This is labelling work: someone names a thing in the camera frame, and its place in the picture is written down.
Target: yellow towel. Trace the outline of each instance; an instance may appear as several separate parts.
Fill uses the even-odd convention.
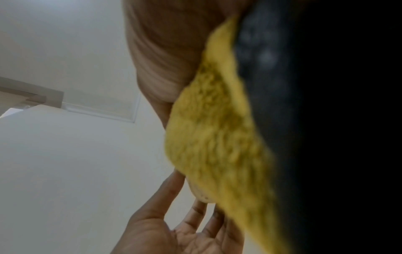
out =
[[[274,157],[254,124],[236,72],[238,18],[209,37],[192,83],[175,102],[165,150],[174,166],[268,253],[286,254],[272,186]]]

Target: yellow textured object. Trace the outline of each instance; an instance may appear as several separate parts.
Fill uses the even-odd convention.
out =
[[[287,254],[271,183],[274,156],[259,136],[236,72],[237,23],[232,18],[209,37],[194,80],[173,106],[165,151],[268,253]]]

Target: finger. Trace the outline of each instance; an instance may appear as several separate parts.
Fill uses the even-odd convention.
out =
[[[214,213],[201,233],[207,237],[215,238],[224,222],[224,213],[215,205]]]
[[[242,253],[244,246],[244,235],[236,226],[234,221],[228,220],[225,236],[222,242],[224,253],[237,254]]]
[[[226,233],[226,228],[227,228],[227,216],[225,216],[225,218],[223,220],[223,225],[219,229],[218,234],[216,235],[216,240],[218,241],[218,243],[220,245],[222,245],[222,243],[223,243],[223,239],[224,239],[225,233]]]
[[[180,223],[178,228],[182,228],[184,232],[195,233],[204,219],[207,204],[199,200],[195,200],[190,211]]]
[[[134,220],[163,219],[173,200],[184,185],[184,175],[175,170],[159,187],[158,191],[133,215]]]

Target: yellow fuzzy material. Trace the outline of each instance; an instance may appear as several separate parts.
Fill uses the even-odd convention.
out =
[[[232,52],[238,19],[208,39],[192,83],[175,102],[165,150],[174,166],[271,254],[287,254],[271,180],[274,157],[254,124]]]

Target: yellow fabric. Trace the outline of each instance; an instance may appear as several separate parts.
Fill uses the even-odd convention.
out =
[[[270,182],[274,157],[256,130],[236,73],[237,22],[228,20],[209,37],[196,77],[173,106],[165,150],[268,253],[286,254]]]

